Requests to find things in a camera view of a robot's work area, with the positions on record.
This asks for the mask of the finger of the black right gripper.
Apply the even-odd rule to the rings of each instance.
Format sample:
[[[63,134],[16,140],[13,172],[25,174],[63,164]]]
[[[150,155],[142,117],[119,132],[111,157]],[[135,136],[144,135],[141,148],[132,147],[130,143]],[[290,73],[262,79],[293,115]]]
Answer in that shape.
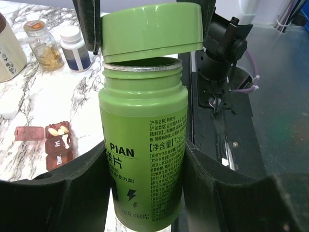
[[[191,2],[200,5],[202,14],[202,29],[203,29],[203,42],[208,37],[209,26],[213,13],[215,12],[216,0],[176,0],[177,2]]]
[[[101,46],[100,0],[73,0],[85,46],[94,55]]]

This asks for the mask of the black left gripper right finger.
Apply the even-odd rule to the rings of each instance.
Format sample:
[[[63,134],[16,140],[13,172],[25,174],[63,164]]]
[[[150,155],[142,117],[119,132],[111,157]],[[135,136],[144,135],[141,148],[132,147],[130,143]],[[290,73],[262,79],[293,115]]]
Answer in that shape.
[[[186,142],[183,191],[191,232],[306,232],[309,176],[253,179]]]

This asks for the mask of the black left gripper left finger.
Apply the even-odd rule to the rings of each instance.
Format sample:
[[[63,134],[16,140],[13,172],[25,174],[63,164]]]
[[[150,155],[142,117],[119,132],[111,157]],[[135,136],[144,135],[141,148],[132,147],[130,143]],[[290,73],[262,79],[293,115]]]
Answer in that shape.
[[[110,195],[104,142],[36,178],[0,182],[2,232],[102,232]]]

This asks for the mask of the red weekly pill organizer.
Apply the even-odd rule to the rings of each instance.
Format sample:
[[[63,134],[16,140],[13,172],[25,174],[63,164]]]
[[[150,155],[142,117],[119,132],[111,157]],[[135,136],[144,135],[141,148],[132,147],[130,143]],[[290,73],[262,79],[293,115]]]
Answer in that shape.
[[[51,171],[74,159],[73,141],[68,121],[43,127],[19,126],[15,128],[16,141],[45,140],[46,169]]]

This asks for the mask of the green bottle cap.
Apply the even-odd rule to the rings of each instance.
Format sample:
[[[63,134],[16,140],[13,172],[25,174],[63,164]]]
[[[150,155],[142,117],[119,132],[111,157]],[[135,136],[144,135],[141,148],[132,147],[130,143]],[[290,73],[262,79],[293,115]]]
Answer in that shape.
[[[202,12],[196,3],[135,7],[106,14],[101,19],[101,50],[106,63],[155,58],[202,48]]]

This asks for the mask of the green pill bottle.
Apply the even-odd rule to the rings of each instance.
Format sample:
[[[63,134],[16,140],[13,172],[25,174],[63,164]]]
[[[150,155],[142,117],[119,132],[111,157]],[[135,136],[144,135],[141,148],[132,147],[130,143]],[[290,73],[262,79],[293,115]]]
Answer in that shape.
[[[156,232],[178,217],[188,90],[182,62],[157,57],[105,63],[99,107],[119,221]]]

